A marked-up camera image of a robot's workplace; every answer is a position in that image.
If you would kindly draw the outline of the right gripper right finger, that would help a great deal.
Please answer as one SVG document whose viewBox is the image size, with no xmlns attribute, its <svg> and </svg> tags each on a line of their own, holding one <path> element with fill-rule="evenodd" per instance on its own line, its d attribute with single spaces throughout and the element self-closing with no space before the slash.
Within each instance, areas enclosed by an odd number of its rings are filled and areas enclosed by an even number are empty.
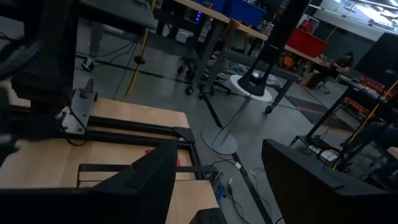
<svg viewBox="0 0 398 224">
<path fill-rule="evenodd" d="M 272 139 L 262 162 L 285 224 L 398 224 L 398 192 L 333 170 Z"/>
</svg>

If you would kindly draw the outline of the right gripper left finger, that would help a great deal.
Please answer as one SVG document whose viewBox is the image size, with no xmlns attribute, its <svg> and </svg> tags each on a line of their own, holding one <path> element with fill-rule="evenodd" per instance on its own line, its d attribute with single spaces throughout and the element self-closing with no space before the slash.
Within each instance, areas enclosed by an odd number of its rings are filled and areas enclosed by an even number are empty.
<svg viewBox="0 0 398 224">
<path fill-rule="evenodd" d="M 0 224 L 165 224 L 176 172 L 167 141 L 90 188 L 0 190 Z"/>
</svg>

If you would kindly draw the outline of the red foil packet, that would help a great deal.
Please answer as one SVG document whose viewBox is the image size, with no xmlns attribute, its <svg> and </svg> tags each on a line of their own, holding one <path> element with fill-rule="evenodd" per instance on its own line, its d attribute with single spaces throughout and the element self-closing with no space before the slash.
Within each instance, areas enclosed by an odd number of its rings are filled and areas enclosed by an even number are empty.
<svg viewBox="0 0 398 224">
<path fill-rule="evenodd" d="M 147 150 L 145 150 L 145 154 L 148 154 L 148 153 L 150 153 L 151 151 L 152 151 L 152 149 L 147 149 Z M 179 159 L 178 156 L 177 156 L 177 166 L 181 166 L 180 159 Z"/>
</svg>

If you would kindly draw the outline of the black metal cart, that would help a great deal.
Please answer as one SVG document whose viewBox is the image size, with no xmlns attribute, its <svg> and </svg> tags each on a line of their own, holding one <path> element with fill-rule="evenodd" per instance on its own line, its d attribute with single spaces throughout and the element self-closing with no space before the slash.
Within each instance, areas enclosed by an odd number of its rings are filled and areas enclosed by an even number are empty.
<svg viewBox="0 0 398 224">
<path fill-rule="evenodd" d="M 296 141 L 300 140 L 306 145 L 307 148 L 310 148 L 310 146 L 316 146 L 314 140 L 318 139 L 321 145 L 318 147 L 320 150 L 314 153 L 315 158 L 316 159 L 321 158 L 321 155 L 324 151 L 331 151 L 332 154 L 336 156 L 332 168 L 339 172 L 343 171 L 348 167 L 348 163 L 352 160 L 354 156 L 359 154 L 359 152 L 362 151 L 363 148 L 366 145 L 368 145 L 371 141 L 373 141 L 381 134 L 383 134 L 386 128 L 389 127 L 391 123 L 398 118 L 398 110 L 396 110 L 396 108 L 391 106 L 391 103 L 394 102 L 394 100 L 398 97 L 398 93 L 387 99 L 387 96 L 390 94 L 390 92 L 392 92 L 397 88 L 398 88 L 398 80 L 396 80 L 395 83 L 391 85 L 384 94 L 381 94 L 378 98 L 373 100 L 366 91 L 354 90 L 353 87 L 349 87 L 340 96 L 340 98 L 337 99 L 335 104 L 318 120 L 318 122 L 306 135 L 294 137 L 294 139 L 290 144 L 294 145 Z M 361 125 L 357 127 L 354 133 L 351 134 L 349 140 L 346 141 L 343 144 L 343 146 L 335 148 L 330 145 L 327 145 L 321 136 L 313 136 L 313 133 L 321 126 L 321 124 L 323 124 L 323 122 L 326 119 L 333 117 L 333 115 L 339 110 L 339 106 L 342 104 L 342 101 L 347 96 L 362 98 L 364 101 L 368 102 L 373 101 L 375 106 L 368 113 L 366 119 L 362 121 Z M 358 135 L 362 133 L 364 129 L 369 127 L 372 119 L 377 116 L 385 118 L 385 123 L 383 124 L 383 126 L 379 127 L 379 129 L 376 130 L 372 136 L 365 139 L 361 145 L 359 145 L 357 148 L 354 148 L 353 141 L 358 138 Z"/>
</svg>

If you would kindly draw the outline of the grey disc floor stand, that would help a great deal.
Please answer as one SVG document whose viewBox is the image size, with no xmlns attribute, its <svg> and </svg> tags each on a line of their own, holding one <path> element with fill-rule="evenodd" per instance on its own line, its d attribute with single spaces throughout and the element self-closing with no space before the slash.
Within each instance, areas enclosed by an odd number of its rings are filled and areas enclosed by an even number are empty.
<svg viewBox="0 0 398 224">
<path fill-rule="evenodd" d="M 230 129 L 206 128 L 201 131 L 203 142 L 212 150 L 223 155 L 232 155 L 238 150 L 238 143 Z"/>
</svg>

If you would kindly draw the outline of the person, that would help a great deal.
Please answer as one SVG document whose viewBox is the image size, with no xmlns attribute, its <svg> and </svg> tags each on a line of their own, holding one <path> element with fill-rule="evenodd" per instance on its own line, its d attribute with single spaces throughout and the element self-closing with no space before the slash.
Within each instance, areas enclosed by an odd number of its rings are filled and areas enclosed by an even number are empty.
<svg viewBox="0 0 398 224">
<path fill-rule="evenodd" d="M 354 52 L 349 51 L 344 54 L 344 57 L 337 60 L 331 60 L 330 64 L 333 68 L 339 70 L 342 73 L 349 72 L 350 68 L 354 63 Z"/>
</svg>

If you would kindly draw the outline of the black monitor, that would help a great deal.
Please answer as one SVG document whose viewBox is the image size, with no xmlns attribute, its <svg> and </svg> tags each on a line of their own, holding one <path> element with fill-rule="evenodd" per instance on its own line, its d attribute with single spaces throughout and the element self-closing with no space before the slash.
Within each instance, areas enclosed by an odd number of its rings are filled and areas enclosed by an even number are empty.
<svg viewBox="0 0 398 224">
<path fill-rule="evenodd" d="M 398 35 L 381 35 L 354 70 L 384 86 L 392 86 L 398 80 Z"/>
</svg>

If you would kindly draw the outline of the red storage bin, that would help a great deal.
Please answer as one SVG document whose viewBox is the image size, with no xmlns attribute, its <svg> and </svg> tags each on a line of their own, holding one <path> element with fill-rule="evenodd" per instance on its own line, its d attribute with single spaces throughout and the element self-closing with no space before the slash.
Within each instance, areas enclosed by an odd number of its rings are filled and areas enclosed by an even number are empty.
<svg viewBox="0 0 398 224">
<path fill-rule="evenodd" d="M 311 57 L 319 56 L 328 45 L 324 40 L 296 28 L 290 36 L 287 45 Z"/>
</svg>

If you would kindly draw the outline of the black pillar on white disc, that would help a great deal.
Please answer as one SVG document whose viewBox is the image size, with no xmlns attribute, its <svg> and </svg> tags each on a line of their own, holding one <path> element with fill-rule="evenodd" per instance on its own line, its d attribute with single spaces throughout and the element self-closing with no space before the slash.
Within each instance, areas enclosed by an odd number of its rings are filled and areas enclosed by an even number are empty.
<svg viewBox="0 0 398 224">
<path fill-rule="evenodd" d="M 289 0 L 279 20 L 271 30 L 270 36 L 256 58 L 242 62 L 249 69 L 244 75 L 233 75 L 230 78 L 234 87 L 245 95 L 248 101 L 272 101 L 266 90 L 267 79 L 279 60 L 282 51 L 307 10 L 311 0 Z"/>
</svg>

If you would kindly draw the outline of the wooden workbench grey legs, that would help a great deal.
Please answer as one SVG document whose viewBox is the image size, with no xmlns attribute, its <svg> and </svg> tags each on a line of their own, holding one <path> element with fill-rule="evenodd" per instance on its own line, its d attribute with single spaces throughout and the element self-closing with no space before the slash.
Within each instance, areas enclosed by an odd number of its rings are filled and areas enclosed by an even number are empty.
<svg viewBox="0 0 398 224">
<path fill-rule="evenodd" d="M 192 60 L 193 59 L 198 60 L 198 62 L 196 62 L 197 69 L 193 73 L 193 80 L 191 81 L 191 84 L 186 89 L 186 90 L 189 90 L 188 95 L 191 95 L 193 93 L 193 91 L 195 90 L 195 88 L 199 86 L 200 78 L 203 75 L 203 72 L 205 71 L 205 68 L 207 66 L 207 62 L 209 61 L 209 59 L 215 49 L 217 40 L 221 37 L 221 33 L 222 33 L 223 29 L 226 28 L 226 26 L 229 24 L 229 22 L 234 21 L 234 20 L 228 19 L 226 16 L 222 15 L 222 13 L 214 11 L 210 8 L 207 8 L 207 7 L 201 5 L 197 2 L 191 1 L 191 0 L 173 0 L 173 1 L 204 14 L 204 16 L 203 16 L 204 20 L 199 22 L 199 24 L 194 23 L 193 25 L 186 25 L 183 23 L 183 22 L 187 22 L 184 19 L 179 19 L 179 18 L 175 17 L 174 15 L 167 14 L 166 12 L 164 12 L 160 9 L 154 9 L 154 17 L 156 19 L 158 19 L 159 21 L 176 25 L 177 27 L 179 27 L 181 29 L 185 29 L 185 30 L 193 28 L 194 25 L 197 25 L 197 28 L 195 28 L 195 29 L 193 29 L 193 31 L 191 31 L 191 32 L 197 33 L 197 36 L 192 37 L 191 42 L 188 43 L 188 47 L 185 47 L 188 50 L 188 53 L 187 53 L 188 55 L 184 56 L 184 57 L 188 58 L 188 56 L 191 55 L 189 57 L 191 57 Z M 201 23 L 204 23 L 206 21 L 206 19 L 205 19 L 206 17 L 212 17 L 215 20 L 215 24 L 212 26 L 212 30 L 209 31 L 209 33 L 205 39 L 206 40 L 205 42 L 207 42 L 207 44 L 205 43 L 205 46 L 202 48 L 199 55 L 194 57 L 193 54 L 196 53 L 195 46 L 196 46 L 196 43 L 198 42 L 197 41 L 198 36 L 200 35 L 201 30 L 204 26 L 204 25 L 201 25 Z M 248 26 L 245 26 L 239 22 L 237 24 L 236 29 L 240 30 L 244 33 L 247 33 L 251 36 L 254 36 L 257 39 L 261 39 L 263 41 L 267 41 L 269 38 L 267 35 L 262 34 L 256 30 L 253 30 L 252 28 L 249 28 Z M 233 52 L 230 49 L 224 50 L 224 48 L 222 49 L 221 56 L 219 56 L 218 59 L 228 59 L 228 60 L 238 62 L 238 63 L 246 65 L 246 66 L 254 63 L 254 57 L 250 57 L 248 55 L 243 55 L 241 53 Z M 299 57 L 305 58 L 306 60 L 311 61 L 313 63 L 319 64 L 319 65 L 326 65 L 325 63 L 321 63 L 320 59 L 311 57 L 311 56 L 305 54 L 304 52 L 299 51 L 298 49 L 295 49 L 291 46 L 286 45 L 284 47 L 284 50 L 287 50 L 295 55 L 298 55 Z M 277 88 L 275 85 L 271 86 L 277 90 L 278 95 L 276 96 L 274 102 L 270 106 L 266 107 L 266 109 L 265 109 L 266 114 L 269 114 L 272 112 L 272 110 L 280 103 L 281 99 L 285 96 L 285 94 L 287 93 L 289 88 L 292 86 L 293 82 L 297 81 L 299 78 L 298 75 L 294 75 L 292 72 L 282 70 L 281 68 L 273 68 L 271 70 L 271 72 L 277 72 L 276 74 L 275 73 L 272 73 L 272 74 L 275 74 L 277 77 L 283 78 L 287 81 L 286 81 L 285 85 L 282 86 L 281 88 Z M 210 76 L 207 79 L 207 81 L 210 81 L 210 77 L 216 77 L 216 74 L 217 73 L 215 73 L 215 75 L 213 75 L 213 73 L 210 73 Z M 204 89 L 202 89 L 201 94 L 205 95 L 205 93 L 207 93 L 209 91 L 211 86 L 213 86 L 213 83 L 208 82 L 205 85 Z"/>
</svg>

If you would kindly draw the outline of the dark desk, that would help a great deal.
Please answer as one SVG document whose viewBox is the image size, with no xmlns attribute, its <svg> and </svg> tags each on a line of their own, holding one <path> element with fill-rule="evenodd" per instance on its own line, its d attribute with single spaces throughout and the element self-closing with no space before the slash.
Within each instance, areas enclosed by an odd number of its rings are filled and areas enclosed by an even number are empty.
<svg viewBox="0 0 398 224">
<path fill-rule="evenodd" d="M 80 16 L 91 21 L 90 48 L 82 61 L 87 72 L 95 68 L 100 57 L 100 41 L 104 27 L 140 34 L 144 29 L 153 29 L 155 21 L 147 0 L 79 0 Z"/>
</svg>

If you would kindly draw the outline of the blue storage bin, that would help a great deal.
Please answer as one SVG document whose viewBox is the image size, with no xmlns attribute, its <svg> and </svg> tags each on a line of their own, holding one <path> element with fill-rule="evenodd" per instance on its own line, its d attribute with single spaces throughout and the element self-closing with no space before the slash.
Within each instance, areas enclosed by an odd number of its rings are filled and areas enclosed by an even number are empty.
<svg viewBox="0 0 398 224">
<path fill-rule="evenodd" d="M 244 21 L 252 26 L 258 26 L 267 14 L 265 9 L 255 6 L 246 0 L 193 0 L 199 4 L 211 3 L 212 9 L 221 12 L 237 21 Z"/>
</svg>

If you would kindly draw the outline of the black aluminium table frame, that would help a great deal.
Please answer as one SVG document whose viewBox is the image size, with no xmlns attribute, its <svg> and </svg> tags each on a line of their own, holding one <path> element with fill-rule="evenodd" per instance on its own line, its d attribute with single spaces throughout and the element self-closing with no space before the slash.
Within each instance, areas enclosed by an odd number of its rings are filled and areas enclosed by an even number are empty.
<svg viewBox="0 0 398 224">
<path fill-rule="evenodd" d="M 45 137 L 50 139 L 65 139 L 68 141 L 75 139 L 84 142 L 95 141 L 149 147 L 156 147 L 167 141 L 162 138 L 150 137 L 150 134 L 178 137 L 177 148 L 189 153 L 192 165 L 178 166 L 177 172 L 193 173 L 197 180 L 203 180 L 205 178 L 204 167 L 201 166 L 195 146 L 195 138 L 191 129 L 177 126 L 159 126 L 93 115 L 88 116 L 86 114 L 84 114 L 83 117 L 88 120 L 89 127 L 104 128 L 105 130 L 95 131 L 79 128 L 78 132 L 75 134 L 72 133 L 70 128 L 61 125 L 57 121 L 57 129 L 50 134 L 46 134 Z"/>
</svg>

